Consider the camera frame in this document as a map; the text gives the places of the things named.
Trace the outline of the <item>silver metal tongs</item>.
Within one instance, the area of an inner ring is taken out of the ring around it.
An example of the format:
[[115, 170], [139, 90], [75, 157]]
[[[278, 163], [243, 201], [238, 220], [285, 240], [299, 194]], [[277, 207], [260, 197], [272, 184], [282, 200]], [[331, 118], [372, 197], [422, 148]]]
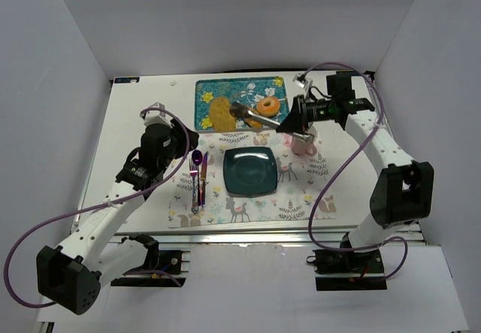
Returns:
[[[277, 133], [282, 133], [279, 122], [252, 112], [246, 105], [234, 102], [229, 108], [229, 113], [233, 117], [254, 120], [257, 123], [267, 126], [268, 128], [274, 129]], [[309, 133], [285, 132], [285, 134], [291, 135], [292, 137], [302, 141], [314, 140], [314, 136]]]

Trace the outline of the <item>brown bread slice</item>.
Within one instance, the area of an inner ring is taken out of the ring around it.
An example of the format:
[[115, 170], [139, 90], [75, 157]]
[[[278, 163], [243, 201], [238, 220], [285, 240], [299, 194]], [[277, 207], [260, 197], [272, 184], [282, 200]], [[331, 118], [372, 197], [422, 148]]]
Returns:
[[231, 103], [224, 97], [215, 98], [210, 103], [209, 117], [217, 132], [232, 132], [236, 127], [236, 119], [230, 114]]

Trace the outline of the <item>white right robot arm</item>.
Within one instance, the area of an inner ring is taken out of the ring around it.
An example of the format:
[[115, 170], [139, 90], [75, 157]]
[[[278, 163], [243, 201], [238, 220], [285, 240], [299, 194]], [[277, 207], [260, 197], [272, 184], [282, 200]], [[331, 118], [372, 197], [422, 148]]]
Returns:
[[380, 107], [358, 98], [349, 74], [326, 77], [327, 96], [297, 95], [277, 132], [305, 134], [314, 122], [334, 121], [359, 145], [377, 173], [370, 212], [344, 239], [340, 250], [367, 252], [382, 246], [400, 227], [429, 216], [434, 169], [405, 153], [382, 124]]

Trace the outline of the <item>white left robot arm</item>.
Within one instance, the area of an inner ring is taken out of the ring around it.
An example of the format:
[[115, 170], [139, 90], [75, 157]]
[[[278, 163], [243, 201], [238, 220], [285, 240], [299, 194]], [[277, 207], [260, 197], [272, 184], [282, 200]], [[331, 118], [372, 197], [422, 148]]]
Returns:
[[38, 291], [81, 315], [93, 306], [101, 289], [131, 271], [159, 266], [159, 243], [134, 233], [113, 249], [107, 244], [122, 224], [172, 175], [168, 167], [184, 161], [198, 146], [198, 134], [156, 103], [141, 111], [145, 131], [130, 152], [99, 207], [57, 247], [44, 247], [36, 258]]

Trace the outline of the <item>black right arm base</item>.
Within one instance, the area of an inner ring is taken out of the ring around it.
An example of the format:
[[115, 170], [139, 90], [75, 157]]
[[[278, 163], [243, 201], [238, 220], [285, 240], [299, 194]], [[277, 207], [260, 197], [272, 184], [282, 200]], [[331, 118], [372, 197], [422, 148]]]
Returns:
[[318, 292], [387, 290], [379, 250], [367, 253], [314, 250], [306, 263], [314, 268]]

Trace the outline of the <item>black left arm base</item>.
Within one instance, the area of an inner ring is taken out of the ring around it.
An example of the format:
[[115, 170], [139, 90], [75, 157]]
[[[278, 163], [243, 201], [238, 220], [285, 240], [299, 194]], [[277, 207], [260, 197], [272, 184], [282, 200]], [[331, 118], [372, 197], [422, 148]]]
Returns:
[[189, 272], [190, 252], [187, 250], [165, 249], [153, 242], [148, 235], [129, 235], [122, 237], [120, 244], [125, 242], [139, 243], [147, 250], [144, 263], [132, 268], [127, 274], [113, 280], [113, 287], [140, 288], [181, 288], [186, 282]]

